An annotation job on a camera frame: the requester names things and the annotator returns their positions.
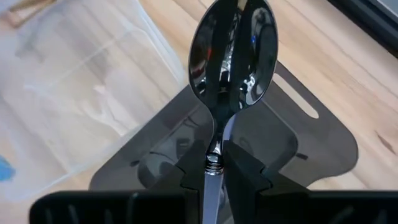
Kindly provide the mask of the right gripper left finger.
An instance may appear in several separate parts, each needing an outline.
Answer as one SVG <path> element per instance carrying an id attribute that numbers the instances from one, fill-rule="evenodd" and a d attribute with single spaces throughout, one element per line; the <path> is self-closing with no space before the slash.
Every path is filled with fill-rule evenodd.
<path id="1" fill-rule="evenodd" d="M 205 143 L 190 149 L 145 190 L 58 191 L 36 200 L 30 223 L 202 223 Z"/>

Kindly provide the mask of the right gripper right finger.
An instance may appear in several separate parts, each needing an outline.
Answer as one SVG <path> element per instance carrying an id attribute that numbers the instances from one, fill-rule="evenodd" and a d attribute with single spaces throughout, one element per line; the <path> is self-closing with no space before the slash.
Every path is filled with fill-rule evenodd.
<path id="1" fill-rule="evenodd" d="M 397 192 L 309 190 L 237 144 L 224 143 L 224 182 L 235 223 L 397 224 Z"/>

